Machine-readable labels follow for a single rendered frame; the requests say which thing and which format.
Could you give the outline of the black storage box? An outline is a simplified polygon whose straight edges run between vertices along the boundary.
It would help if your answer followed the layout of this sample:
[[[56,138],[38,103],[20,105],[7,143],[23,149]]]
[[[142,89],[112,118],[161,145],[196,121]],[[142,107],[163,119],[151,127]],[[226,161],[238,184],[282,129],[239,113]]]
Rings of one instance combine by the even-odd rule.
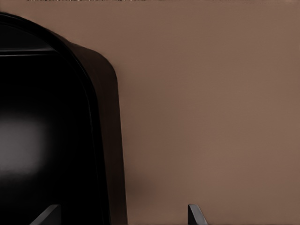
[[[61,225],[104,225],[83,67],[47,29],[0,13],[0,225],[54,205]]]

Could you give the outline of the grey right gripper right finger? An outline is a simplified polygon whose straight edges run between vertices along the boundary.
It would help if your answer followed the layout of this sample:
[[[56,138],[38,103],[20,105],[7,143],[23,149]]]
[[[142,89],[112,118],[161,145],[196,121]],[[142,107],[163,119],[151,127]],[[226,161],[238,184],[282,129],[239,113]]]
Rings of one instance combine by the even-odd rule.
[[[197,204],[189,204],[187,207],[188,225],[208,225],[200,207]]]

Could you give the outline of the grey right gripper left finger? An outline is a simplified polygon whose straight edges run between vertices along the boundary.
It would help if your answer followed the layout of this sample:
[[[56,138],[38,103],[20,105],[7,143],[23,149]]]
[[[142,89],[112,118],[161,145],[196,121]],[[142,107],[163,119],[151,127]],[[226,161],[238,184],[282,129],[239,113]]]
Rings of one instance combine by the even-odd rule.
[[[48,206],[30,225],[61,225],[61,205]]]

